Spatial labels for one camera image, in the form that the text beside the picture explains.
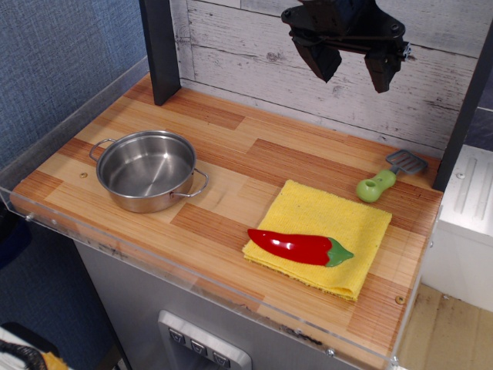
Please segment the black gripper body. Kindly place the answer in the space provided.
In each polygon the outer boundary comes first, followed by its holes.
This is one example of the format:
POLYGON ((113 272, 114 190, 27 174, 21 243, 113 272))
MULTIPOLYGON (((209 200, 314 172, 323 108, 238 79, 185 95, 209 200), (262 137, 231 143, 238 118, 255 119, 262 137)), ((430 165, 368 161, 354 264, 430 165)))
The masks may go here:
POLYGON ((290 37, 322 42, 332 49, 366 54, 386 50, 401 60, 411 53, 404 41, 405 26, 375 1, 302 1, 281 14, 290 37))

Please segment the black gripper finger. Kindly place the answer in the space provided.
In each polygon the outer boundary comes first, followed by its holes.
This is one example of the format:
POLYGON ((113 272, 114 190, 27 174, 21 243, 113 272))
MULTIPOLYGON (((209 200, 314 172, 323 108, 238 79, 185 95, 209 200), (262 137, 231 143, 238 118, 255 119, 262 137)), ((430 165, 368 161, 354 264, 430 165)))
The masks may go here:
POLYGON ((332 49, 322 42, 308 42, 296 36, 292 37, 300 57, 310 67, 312 72, 325 82, 328 82, 337 71, 342 58, 337 49, 332 49))
POLYGON ((366 54, 364 61, 375 90, 387 92, 394 75, 401 70, 401 59, 386 50, 373 49, 366 54))

